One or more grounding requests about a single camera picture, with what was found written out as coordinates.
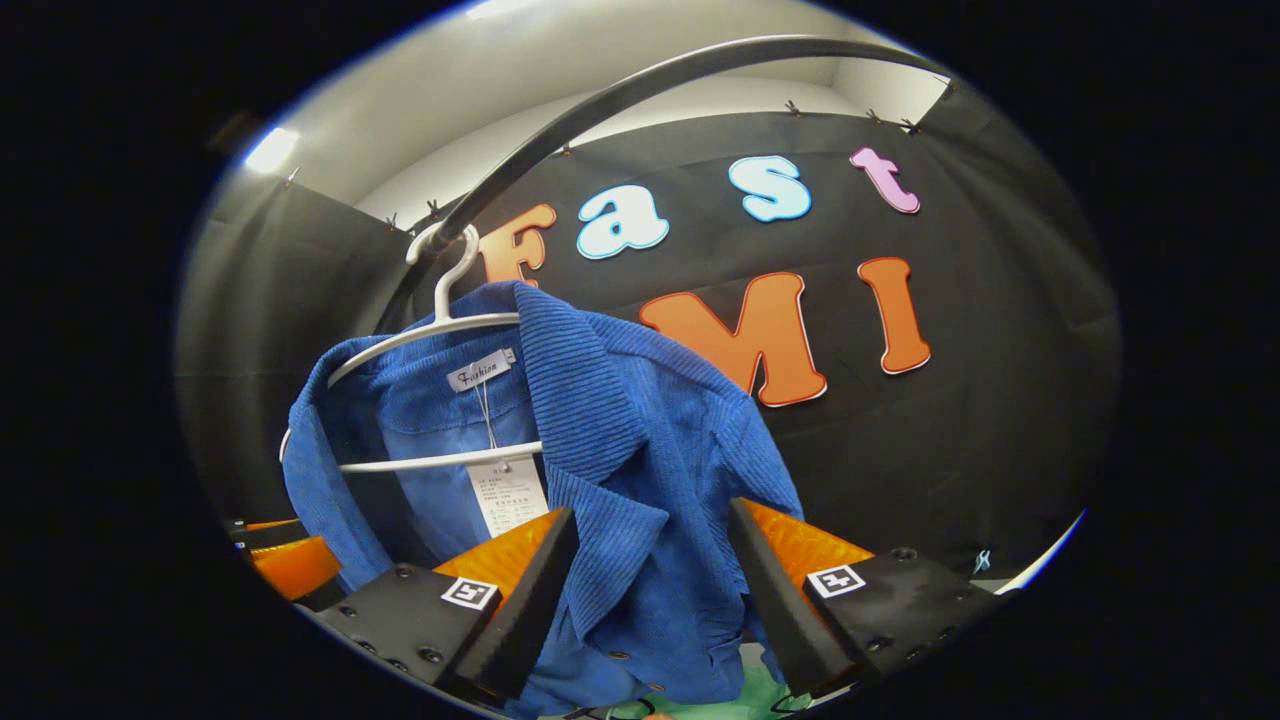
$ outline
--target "white ceiling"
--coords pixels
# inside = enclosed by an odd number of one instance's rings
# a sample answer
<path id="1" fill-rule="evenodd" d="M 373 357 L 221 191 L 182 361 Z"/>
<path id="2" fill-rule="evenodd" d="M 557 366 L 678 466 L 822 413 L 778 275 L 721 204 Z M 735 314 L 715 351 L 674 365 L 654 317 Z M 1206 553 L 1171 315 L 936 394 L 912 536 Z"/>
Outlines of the white ceiling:
<path id="1" fill-rule="evenodd" d="M 494 0 L 411 28 L 323 83 L 280 120 L 300 133 L 298 182 L 356 204 L 443 145 L 552 100 L 607 87 L 675 55 L 744 37 L 881 40 L 794 0 Z M 837 59 L 731 70 L 831 86 Z"/>

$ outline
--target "pink letter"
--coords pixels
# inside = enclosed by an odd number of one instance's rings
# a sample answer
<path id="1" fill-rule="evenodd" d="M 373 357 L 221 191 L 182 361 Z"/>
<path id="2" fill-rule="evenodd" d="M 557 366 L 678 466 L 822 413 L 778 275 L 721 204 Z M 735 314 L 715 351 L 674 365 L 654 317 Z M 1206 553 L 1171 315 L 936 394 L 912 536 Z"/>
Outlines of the pink letter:
<path id="1" fill-rule="evenodd" d="M 881 197 L 893 206 L 899 213 L 911 214 L 920 209 L 920 199 L 914 192 L 905 192 L 893 178 L 897 165 L 892 160 L 886 160 L 876 154 L 870 147 L 863 147 L 854 152 L 849 161 L 855 168 L 867 170 L 867 177 L 872 178 L 872 184 L 879 191 Z"/>

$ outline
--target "white plastic hanger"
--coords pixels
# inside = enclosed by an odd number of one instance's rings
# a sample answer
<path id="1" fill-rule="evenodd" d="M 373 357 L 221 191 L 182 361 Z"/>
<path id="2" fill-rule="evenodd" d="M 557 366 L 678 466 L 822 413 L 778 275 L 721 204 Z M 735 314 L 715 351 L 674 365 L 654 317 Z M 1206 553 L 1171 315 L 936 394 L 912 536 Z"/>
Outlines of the white plastic hanger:
<path id="1" fill-rule="evenodd" d="M 412 242 L 410 242 L 408 251 L 404 254 L 406 263 L 410 265 L 417 263 L 422 245 L 431 238 L 439 227 L 440 223 L 428 227 L 425 231 L 419 233 Z M 435 319 L 421 328 L 413 328 L 412 331 L 406 331 L 389 337 L 353 355 L 329 375 L 329 387 L 333 387 L 334 383 L 369 360 L 372 360 L 392 348 L 413 342 L 415 340 L 422 340 L 454 331 L 468 331 L 494 325 L 515 325 L 520 323 L 518 313 L 489 313 L 485 315 L 470 315 L 466 318 L 453 318 L 449 315 L 449 288 L 453 287 L 453 283 L 458 278 L 465 275 L 467 270 L 471 269 L 471 265 L 476 261 L 476 255 L 480 254 L 480 233 L 476 232 L 474 225 L 467 225 L 467 228 L 462 231 L 462 237 L 466 240 L 466 247 L 462 251 L 462 260 L 460 260 L 458 264 L 451 268 L 447 273 L 440 275 L 440 282 L 435 283 Z M 284 439 L 280 441 L 280 462 L 284 462 L 284 447 L 289 443 L 289 434 L 292 432 L 292 428 L 285 430 Z M 443 468 L 447 465 L 463 465 L 467 462 L 509 460 L 521 455 L 531 455 L 541 451 L 541 442 L 526 442 L 507 447 L 476 450 L 474 452 L 438 455 L 435 457 L 412 457 L 410 460 L 384 460 L 379 462 L 353 462 L 348 465 L 338 465 L 338 469 L 343 473 L 383 473 L 388 470 L 412 470 L 416 468 Z"/>

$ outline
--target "black curved rod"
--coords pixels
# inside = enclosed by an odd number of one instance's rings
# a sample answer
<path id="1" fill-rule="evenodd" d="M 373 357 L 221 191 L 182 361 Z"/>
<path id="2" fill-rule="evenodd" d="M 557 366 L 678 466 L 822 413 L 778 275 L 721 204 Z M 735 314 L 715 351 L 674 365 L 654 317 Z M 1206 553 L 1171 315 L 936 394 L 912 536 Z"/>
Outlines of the black curved rod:
<path id="1" fill-rule="evenodd" d="M 561 117 L 534 133 L 515 152 L 494 168 L 475 188 L 471 190 L 442 220 L 439 231 L 431 238 L 429 249 L 442 250 L 448 242 L 462 234 L 490 202 L 498 199 L 534 165 L 547 159 L 570 141 L 591 129 L 596 124 L 617 115 L 622 110 L 701 77 L 731 70 L 744 65 L 788 60 L 794 58 L 865 58 L 884 60 L 951 76 L 951 72 L 909 53 L 847 40 L 831 40 L 809 35 L 771 35 L 732 40 L 719 45 L 694 50 L 663 60 L 639 73 L 605 87 L 566 110 Z"/>

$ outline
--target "jacket collar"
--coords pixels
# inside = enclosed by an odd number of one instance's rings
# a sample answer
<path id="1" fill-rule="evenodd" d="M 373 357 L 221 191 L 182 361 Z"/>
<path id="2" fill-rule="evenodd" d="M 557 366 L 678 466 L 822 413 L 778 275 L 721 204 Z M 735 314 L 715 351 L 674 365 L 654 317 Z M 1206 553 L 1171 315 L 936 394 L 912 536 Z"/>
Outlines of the jacket collar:
<path id="1" fill-rule="evenodd" d="M 456 318 L 512 310 L 520 314 L 522 360 L 550 489 L 548 502 L 575 507 L 577 518 L 580 550 L 561 612 L 570 614 L 581 642 L 631 585 L 667 512 L 602 487 L 648 436 L 588 315 L 520 281 L 480 286 L 451 305 Z M 385 571 L 392 560 L 338 471 L 316 406 L 328 392 L 329 373 L 380 340 L 349 340 L 316 364 L 291 411 L 293 437 L 284 457 L 298 518 L 312 533 L 326 534 L 326 542 L 333 538 L 330 546 L 347 566 L 343 577 L 353 588 Z M 447 352 L 449 345 L 448 333 L 424 338 L 370 360 L 357 373 L 376 377 L 390 368 L 420 368 L 424 359 Z"/>

